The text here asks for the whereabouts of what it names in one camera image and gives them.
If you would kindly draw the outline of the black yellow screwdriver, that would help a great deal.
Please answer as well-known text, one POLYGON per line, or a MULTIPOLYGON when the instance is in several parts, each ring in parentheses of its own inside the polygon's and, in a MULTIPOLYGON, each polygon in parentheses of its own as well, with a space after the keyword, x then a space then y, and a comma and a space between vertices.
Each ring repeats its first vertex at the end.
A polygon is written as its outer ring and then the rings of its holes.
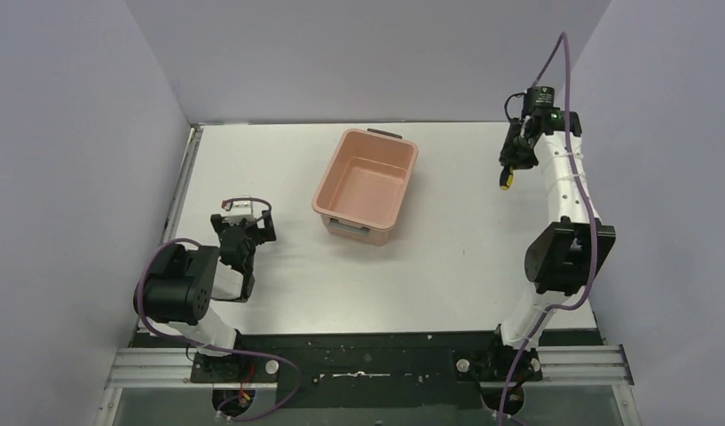
POLYGON ((507 191, 512 186, 513 176, 514 170, 512 166, 505 166, 502 169, 499 177, 499 186, 501 190, 507 191))

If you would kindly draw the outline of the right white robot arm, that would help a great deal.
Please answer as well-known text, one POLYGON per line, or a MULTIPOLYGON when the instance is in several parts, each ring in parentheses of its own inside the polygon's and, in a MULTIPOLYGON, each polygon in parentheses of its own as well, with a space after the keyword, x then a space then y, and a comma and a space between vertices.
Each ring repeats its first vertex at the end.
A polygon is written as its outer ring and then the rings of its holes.
POLYGON ((538 168, 545 182, 548 225, 524 256, 526 289, 500 324, 503 345, 518 351, 538 346, 556 312, 571 312, 588 299, 591 284, 616 240, 591 200, 577 126, 552 124, 532 129, 512 123, 501 153, 500 183, 508 187, 517 170, 538 168))

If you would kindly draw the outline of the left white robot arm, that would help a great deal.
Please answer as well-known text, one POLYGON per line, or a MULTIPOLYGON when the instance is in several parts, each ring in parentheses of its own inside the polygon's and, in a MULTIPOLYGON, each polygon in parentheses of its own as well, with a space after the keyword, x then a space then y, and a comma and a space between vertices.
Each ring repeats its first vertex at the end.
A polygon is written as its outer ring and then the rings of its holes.
POLYGON ((276 232, 269 209, 258 217, 250 212, 213 214, 209 221, 217 245, 177 238, 161 246, 135 288, 133 309, 154 335, 168 336, 154 323, 175 329, 172 339, 213 357, 216 373, 234 382, 247 373, 248 356, 238 348, 240 332, 210 303, 249 300, 256 281, 256 249, 276 241, 276 232))

